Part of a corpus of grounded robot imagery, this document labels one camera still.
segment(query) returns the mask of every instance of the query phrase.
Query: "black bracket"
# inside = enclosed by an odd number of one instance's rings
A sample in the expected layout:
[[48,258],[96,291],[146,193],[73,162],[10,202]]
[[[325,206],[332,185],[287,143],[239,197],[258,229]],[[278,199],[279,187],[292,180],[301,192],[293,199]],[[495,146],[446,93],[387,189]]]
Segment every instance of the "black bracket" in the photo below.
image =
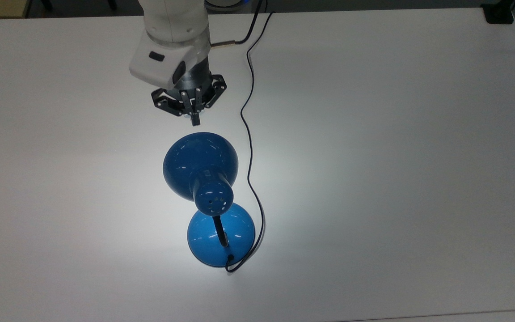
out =
[[511,7],[514,0],[501,0],[497,4],[481,4],[484,10],[484,17],[488,24],[511,25],[514,16],[511,14]]
[[222,75],[212,75],[212,81],[208,85],[186,90],[159,88],[151,93],[151,97],[156,108],[175,116],[188,115],[192,126],[198,126],[199,113],[204,108],[211,108],[227,87]]

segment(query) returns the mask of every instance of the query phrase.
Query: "lamp shade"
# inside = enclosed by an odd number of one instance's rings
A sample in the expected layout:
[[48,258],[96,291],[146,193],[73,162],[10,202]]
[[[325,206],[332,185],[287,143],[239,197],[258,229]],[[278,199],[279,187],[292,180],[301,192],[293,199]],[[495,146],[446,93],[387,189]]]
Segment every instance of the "lamp shade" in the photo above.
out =
[[192,200],[203,214],[219,216],[233,203],[232,185],[237,176],[237,154],[223,137],[199,132],[176,141],[164,158],[168,186]]

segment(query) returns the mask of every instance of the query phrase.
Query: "floor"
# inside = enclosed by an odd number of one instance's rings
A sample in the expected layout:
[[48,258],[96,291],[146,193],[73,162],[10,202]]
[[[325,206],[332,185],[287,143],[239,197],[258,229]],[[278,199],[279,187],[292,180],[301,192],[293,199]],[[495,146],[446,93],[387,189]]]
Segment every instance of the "floor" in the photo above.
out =
[[[316,12],[341,10],[386,10],[410,8],[478,8],[496,0],[269,0],[268,11]],[[116,0],[111,10],[107,0],[51,0],[53,11],[46,11],[41,0],[31,0],[29,18],[141,16],[137,0]]]

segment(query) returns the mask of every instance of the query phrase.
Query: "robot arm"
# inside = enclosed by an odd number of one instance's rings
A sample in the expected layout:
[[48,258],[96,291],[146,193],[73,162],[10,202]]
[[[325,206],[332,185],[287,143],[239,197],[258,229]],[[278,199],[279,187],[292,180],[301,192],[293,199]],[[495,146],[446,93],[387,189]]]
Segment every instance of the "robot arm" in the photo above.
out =
[[209,108],[226,88],[208,66],[210,35],[203,0],[139,0],[145,30],[131,61],[131,74],[160,89],[152,93],[157,108],[188,115]]

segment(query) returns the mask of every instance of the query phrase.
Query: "black rectangular button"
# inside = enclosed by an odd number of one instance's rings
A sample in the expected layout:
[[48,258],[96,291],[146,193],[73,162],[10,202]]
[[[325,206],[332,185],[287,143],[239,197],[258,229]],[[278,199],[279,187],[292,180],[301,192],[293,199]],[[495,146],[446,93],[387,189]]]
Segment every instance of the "black rectangular button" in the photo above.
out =
[[159,53],[155,53],[151,51],[150,55],[148,55],[151,59],[157,60],[157,61],[163,61],[164,55],[160,55]]

